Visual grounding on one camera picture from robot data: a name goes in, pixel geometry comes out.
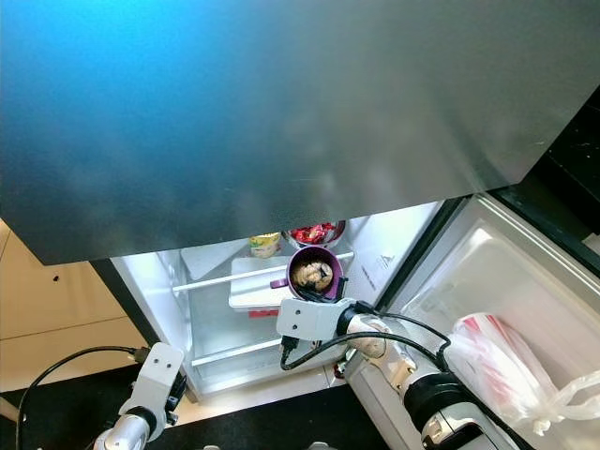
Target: red and white bag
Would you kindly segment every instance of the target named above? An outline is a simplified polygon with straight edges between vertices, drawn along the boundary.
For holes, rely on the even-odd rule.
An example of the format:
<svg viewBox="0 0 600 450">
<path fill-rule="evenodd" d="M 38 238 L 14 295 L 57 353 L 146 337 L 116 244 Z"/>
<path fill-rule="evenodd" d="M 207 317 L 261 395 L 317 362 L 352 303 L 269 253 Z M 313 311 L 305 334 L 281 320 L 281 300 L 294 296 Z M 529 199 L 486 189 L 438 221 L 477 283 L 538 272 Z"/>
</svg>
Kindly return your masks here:
<svg viewBox="0 0 600 450">
<path fill-rule="evenodd" d="M 543 436 L 563 419 L 600 417 L 600 395 L 569 405 L 581 389 L 600 385 L 600 370 L 559 390 L 521 336 L 491 314 L 463 317 L 449 336 L 450 368 L 511 427 L 532 423 Z"/>
</svg>

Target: dark floor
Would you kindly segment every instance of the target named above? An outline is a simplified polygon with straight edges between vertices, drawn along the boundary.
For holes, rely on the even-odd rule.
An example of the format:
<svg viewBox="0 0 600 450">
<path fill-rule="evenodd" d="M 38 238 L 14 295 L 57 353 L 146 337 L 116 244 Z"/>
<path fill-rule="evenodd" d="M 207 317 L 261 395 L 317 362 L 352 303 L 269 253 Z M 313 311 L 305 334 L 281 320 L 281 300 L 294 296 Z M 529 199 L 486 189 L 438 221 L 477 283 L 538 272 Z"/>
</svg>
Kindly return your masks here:
<svg viewBox="0 0 600 450">
<path fill-rule="evenodd" d="M 24 450 L 83 450 L 129 396 L 138 367 L 40 386 L 30 396 Z M 2 396 L 17 404 L 23 391 Z M 14 425 L 0 418 L 0 450 L 14 449 Z M 349 386 L 173 427 L 146 448 L 222 450 L 307 448 L 324 441 L 340 449 L 387 449 Z"/>
</svg>

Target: refrigerator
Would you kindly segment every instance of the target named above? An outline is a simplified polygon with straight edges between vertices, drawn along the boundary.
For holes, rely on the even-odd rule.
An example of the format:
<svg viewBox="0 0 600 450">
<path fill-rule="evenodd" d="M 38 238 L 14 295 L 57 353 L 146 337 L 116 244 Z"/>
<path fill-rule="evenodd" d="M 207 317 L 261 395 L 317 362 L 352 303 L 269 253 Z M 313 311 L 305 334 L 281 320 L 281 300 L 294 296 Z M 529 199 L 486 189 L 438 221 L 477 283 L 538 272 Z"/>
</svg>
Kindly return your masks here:
<svg viewBox="0 0 600 450">
<path fill-rule="evenodd" d="M 341 220 L 347 296 L 444 332 L 497 313 L 556 384 L 600 367 L 597 256 L 486 194 L 597 87 L 595 2 L 2 8 L 2 217 L 43 263 L 90 261 L 149 343 L 184 350 L 197 400 L 288 374 L 277 308 L 244 302 L 293 247 L 259 259 L 249 237 Z M 373 367 L 346 378 L 391 448 L 421 448 Z M 553 426 L 551 448 L 595 428 Z"/>
</svg>

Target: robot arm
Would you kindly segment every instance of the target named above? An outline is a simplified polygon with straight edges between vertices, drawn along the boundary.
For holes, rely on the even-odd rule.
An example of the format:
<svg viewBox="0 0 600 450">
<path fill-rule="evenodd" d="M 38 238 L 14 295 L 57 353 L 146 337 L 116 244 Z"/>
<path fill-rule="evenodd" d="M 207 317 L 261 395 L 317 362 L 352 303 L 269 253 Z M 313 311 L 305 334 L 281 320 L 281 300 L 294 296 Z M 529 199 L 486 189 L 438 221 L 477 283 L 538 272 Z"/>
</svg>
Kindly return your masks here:
<svg viewBox="0 0 600 450">
<path fill-rule="evenodd" d="M 142 450 L 166 424 L 175 424 L 173 411 L 186 388 L 186 379 L 179 374 L 183 359 L 180 350 L 162 342 L 152 347 L 119 419 L 98 436 L 94 450 Z"/>
<path fill-rule="evenodd" d="M 328 340 L 365 331 L 390 333 L 372 310 L 350 298 L 335 304 L 286 299 L 281 302 L 277 331 L 288 340 Z M 403 328 L 401 334 L 409 336 Z M 360 337 L 348 344 L 377 367 L 398 393 L 427 450 L 517 448 L 471 402 L 460 381 L 440 371 L 423 354 L 381 337 Z"/>
</svg>

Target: plastic bag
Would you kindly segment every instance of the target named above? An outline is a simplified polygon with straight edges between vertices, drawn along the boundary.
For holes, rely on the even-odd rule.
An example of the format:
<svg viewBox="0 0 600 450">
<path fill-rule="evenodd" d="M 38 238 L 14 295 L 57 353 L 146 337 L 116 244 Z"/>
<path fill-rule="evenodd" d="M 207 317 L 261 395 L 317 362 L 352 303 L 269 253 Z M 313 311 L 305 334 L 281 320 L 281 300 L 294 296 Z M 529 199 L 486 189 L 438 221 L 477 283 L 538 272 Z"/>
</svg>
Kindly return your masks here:
<svg viewBox="0 0 600 450">
<path fill-rule="evenodd" d="M 551 423 L 565 418 L 600 417 L 600 395 L 569 405 L 581 389 L 600 385 L 600 370 L 559 390 L 520 335 L 491 314 L 460 319 L 449 337 L 450 368 L 509 426 L 532 423 L 533 432 L 543 436 Z"/>
</svg>

